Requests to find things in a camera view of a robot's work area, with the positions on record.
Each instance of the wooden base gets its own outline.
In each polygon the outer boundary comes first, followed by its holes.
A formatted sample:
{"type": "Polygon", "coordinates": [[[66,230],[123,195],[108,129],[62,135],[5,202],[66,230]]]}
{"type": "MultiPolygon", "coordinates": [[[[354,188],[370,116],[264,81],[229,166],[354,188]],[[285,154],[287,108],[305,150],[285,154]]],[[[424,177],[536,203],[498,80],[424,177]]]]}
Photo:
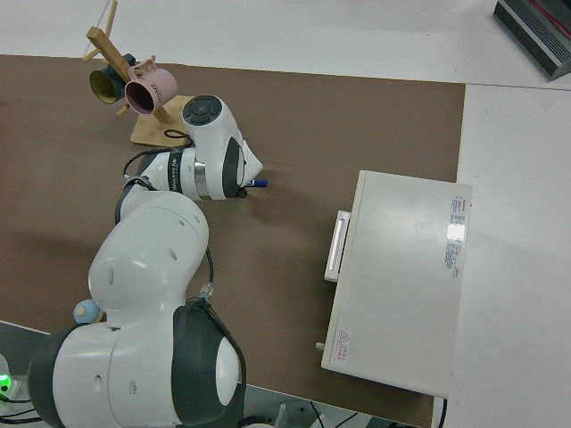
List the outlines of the wooden base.
{"type": "Polygon", "coordinates": [[[182,109],[186,103],[192,100],[192,96],[177,95],[168,103],[164,104],[164,110],[170,115],[170,121],[163,123],[157,120],[152,114],[140,114],[131,141],[135,144],[152,145],[154,147],[174,147],[182,145],[184,140],[177,138],[168,138],[164,135],[167,129],[177,129],[186,132],[185,125],[182,121],[182,109]]]}

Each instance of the brown mat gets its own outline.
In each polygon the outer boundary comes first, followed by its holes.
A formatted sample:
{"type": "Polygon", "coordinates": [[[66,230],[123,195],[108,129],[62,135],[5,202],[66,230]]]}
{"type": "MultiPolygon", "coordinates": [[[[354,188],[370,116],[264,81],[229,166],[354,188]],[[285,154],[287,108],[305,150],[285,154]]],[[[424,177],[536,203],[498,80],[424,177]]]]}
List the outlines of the brown mat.
{"type": "MultiPolygon", "coordinates": [[[[88,298],[113,227],[134,113],[87,82],[97,62],[0,56],[0,319],[53,332],[88,298]]],[[[199,202],[213,306],[241,343],[249,383],[429,426],[430,397],[320,368],[335,285],[323,280],[337,210],[360,169],[454,181],[464,86],[166,66],[183,95],[216,94],[264,164],[266,189],[199,202]]],[[[207,277],[203,264],[189,287],[207,277]]]]}

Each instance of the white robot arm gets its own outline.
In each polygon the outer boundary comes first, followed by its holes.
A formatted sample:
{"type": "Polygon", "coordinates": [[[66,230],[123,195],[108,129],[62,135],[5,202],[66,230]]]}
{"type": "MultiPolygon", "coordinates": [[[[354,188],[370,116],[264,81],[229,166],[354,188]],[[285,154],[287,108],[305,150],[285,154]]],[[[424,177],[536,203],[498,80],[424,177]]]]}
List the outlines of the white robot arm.
{"type": "Polygon", "coordinates": [[[157,190],[182,193],[193,201],[222,200],[235,196],[262,170],[218,97],[196,96],[186,104],[182,119],[194,145],[150,152],[139,166],[137,175],[157,190]]]}
{"type": "Polygon", "coordinates": [[[54,428],[236,426],[242,416],[244,356],[208,295],[186,302],[208,243],[191,199],[230,197],[261,164],[228,107],[198,98],[183,111],[195,147],[180,150],[178,173],[172,152],[143,159],[89,269],[106,321],[48,336],[30,363],[32,403],[54,428]]]}

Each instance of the label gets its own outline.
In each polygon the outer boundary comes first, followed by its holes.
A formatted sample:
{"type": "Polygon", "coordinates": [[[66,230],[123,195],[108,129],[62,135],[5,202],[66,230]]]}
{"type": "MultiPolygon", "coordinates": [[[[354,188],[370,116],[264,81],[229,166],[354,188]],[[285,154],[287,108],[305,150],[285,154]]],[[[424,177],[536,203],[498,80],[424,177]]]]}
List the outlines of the label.
{"type": "Polygon", "coordinates": [[[180,164],[184,147],[173,147],[169,154],[169,168],[167,170],[169,189],[171,192],[182,193],[180,185],[180,164]]]}
{"type": "Polygon", "coordinates": [[[446,273],[452,278],[458,278],[462,270],[462,249],[466,240],[465,221],[468,206],[468,200],[460,195],[457,195],[451,201],[444,264],[446,273]]]}
{"type": "Polygon", "coordinates": [[[334,361],[336,363],[347,363],[347,359],[349,358],[349,345],[351,344],[351,335],[351,330],[346,328],[340,328],[337,330],[334,349],[334,361]]]}

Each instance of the blue marker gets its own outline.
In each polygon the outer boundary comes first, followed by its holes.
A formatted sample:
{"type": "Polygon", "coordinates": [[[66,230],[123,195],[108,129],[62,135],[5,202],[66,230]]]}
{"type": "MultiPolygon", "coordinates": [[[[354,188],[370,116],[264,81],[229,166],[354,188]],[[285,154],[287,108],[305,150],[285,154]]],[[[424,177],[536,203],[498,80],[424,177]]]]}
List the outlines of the blue marker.
{"type": "Polygon", "coordinates": [[[244,187],[268,187],[268,180],[252,180],[247,182],[244,187]]]}

